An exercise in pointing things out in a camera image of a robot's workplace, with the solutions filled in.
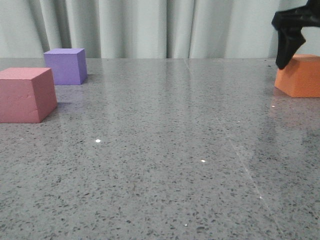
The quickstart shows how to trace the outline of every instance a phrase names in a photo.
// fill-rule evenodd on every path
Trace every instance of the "white curtain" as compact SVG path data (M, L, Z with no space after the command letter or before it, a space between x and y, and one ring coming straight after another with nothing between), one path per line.
M307 0L0 0L0 58L85 48L89 58L275 57L276 11ZM320 55L320 28L299 53Z

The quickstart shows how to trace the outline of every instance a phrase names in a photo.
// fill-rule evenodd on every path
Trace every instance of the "foam block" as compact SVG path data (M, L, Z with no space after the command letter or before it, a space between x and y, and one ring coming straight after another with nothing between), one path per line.
M274 86L293 98L320 97L320 56L295 54L278 70Z
M84 48L55 48L44 53L55 85L80 85L88 77Z
M11 67L0 71L0 123L41 123L56 107L50 68Z

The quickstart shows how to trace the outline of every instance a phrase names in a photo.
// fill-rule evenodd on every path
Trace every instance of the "gray speckled surface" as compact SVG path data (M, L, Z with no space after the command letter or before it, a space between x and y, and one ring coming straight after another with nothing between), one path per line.
M274 59L87 65L42 123L0 124L1 240L319 238L320 98L274 89Z

